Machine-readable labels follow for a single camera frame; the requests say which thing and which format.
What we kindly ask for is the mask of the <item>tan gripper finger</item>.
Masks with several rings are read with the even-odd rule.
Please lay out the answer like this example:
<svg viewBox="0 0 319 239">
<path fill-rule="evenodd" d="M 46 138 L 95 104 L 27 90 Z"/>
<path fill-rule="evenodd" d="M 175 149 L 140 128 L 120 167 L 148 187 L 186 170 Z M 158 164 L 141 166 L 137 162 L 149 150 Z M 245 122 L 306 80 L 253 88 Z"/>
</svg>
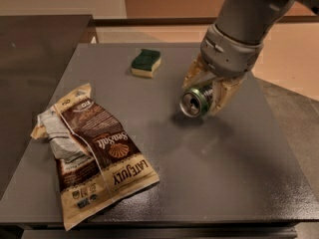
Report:
<svg viewBox="0 0 319 239">
<path fill-rule="evenodd" d="M 215 116 L 223 110 L 238 92 L 244 77 L 215 78 L 212 81 L 212 102 L 208 114 Z"/>
<path fill-rule="evenodd" d="M 186 89 L 211 80 L 213 74 L 209 69 L 208 64 L 202 58 L 202 55 L 198 55 L 197 58 L 190 64 L 190 67 L 183 79 L 182 89 Z"/>
</svg>

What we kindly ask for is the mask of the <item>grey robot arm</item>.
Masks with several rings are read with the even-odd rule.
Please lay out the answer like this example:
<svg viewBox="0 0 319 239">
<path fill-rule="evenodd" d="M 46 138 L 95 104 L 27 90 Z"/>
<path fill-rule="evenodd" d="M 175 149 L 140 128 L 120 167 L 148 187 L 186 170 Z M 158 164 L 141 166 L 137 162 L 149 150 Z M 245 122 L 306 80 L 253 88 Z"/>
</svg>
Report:
<svg viewBox="0 0 319 239">
<path fill-rule="evenodd" d="M 183 80 L 179 106 L 191 118 L 214 116 L 236 95 L 272 26 L 299 2 L 313 13 L 319 0 L 224 0 L 200 53 Z"/>
</svg>

